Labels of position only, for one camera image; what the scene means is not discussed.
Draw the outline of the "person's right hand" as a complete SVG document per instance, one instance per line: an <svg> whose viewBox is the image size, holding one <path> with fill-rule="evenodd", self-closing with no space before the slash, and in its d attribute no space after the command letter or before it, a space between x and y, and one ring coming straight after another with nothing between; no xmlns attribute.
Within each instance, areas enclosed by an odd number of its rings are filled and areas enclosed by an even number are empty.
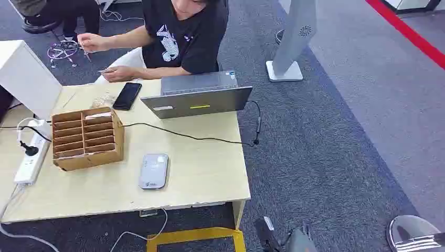
<svg viewBox="0 0 445 252"><path fill-rule="evenodd" d="M108 50L106 47L106 39L100 35L92 33L79 34L77 36L78 43L88 53L100 52Z"/></svg>

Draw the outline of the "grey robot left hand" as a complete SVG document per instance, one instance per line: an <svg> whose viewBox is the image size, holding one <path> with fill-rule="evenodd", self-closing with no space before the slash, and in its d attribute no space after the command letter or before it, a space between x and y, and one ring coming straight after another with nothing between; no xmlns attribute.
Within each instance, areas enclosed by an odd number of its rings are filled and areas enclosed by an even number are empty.
<svg viewBox="0 0 445 252"><path fill-rule="evenodd" d="M289 231L284 242L284 248L286 252L317 252L311 237L310 227L306 222L303 222L301 227Z"/></svg>

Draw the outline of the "person's left hand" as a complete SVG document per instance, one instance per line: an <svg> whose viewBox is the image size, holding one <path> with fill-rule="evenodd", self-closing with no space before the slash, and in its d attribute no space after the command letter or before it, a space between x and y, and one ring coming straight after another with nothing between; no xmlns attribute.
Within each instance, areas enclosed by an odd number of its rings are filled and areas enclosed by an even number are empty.
<svg viewBox="0 0 445 252"><path fill-rule="evenodd" d="M100 70L99 73L108 82L123 82L135 78L134 68L128 66L116 66Z"/></svg>

